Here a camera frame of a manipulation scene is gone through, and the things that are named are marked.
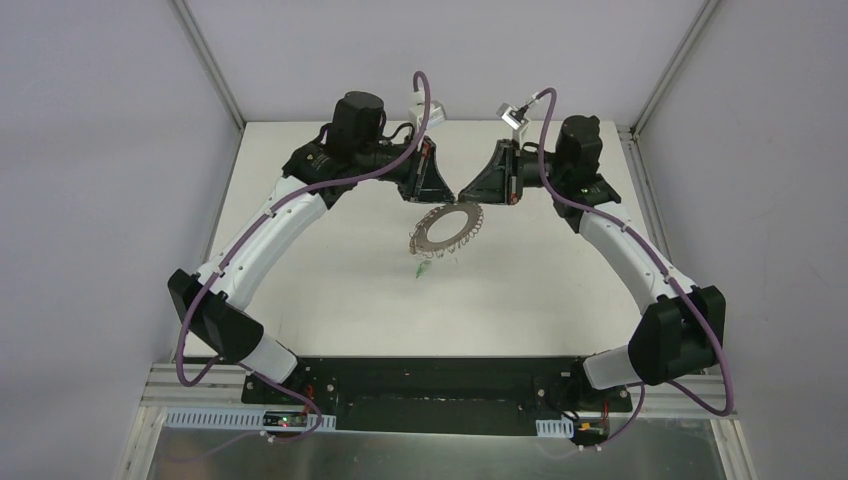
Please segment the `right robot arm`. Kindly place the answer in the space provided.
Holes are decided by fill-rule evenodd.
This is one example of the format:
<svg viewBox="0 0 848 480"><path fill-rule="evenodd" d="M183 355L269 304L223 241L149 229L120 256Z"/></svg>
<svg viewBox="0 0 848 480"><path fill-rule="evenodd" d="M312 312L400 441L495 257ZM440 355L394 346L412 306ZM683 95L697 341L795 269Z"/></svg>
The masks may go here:
<svg viewBox="0 0 848 480"><path fill-rule="evenodd" d="M552 188L558 215L633 297L642 318L629 342L579 361L567 384L569 400L583 410L603 402L614 386L659 385L726 366L723 294L697 286L635 229L621 196L599 172L602 149L599 119L571 116L552 152L531 142L498 141L489 163L458 195L467 203L514 205L526 188Z"/></svg>

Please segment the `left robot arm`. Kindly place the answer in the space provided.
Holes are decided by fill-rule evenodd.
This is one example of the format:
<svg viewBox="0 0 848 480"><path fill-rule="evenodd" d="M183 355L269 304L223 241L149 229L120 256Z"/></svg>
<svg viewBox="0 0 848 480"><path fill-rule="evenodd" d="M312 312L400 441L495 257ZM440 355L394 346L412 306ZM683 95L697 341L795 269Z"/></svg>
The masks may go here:
<svg viewBox="0 0 848 480"><path fill-rule="evenodd" d="M405 201L453 202L437 172L435 144L425 134L445 120L444 107L422 88L412 101L410 132L396 144L383 133L383 101L367 92L346 93L318 136L293 151L267 199L233 239L196 272L178 269L171 275L168 290L181 323L180 348L193 334L220 360L268 378L266 389L279 403L293 404L303 396L297 356L246 308L292 243L358 183L394 183Z"/></svg>

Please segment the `metal disc with keyrings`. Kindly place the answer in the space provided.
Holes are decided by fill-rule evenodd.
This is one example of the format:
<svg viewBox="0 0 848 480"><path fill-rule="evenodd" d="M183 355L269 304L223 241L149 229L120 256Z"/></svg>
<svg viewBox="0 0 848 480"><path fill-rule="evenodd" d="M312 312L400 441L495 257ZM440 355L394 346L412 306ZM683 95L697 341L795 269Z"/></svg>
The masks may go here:
<svg viewBox="0 0 848 480"><path fill-rule="evenodd" d="M443 240L430 238L430 230L445 216L461 213L465 222L457 233ZM479 204L453 203L437 206L428 211L410 233L409 252L422 258L443 257L464 247L480 231L484 223L484 211Z"/></svg>

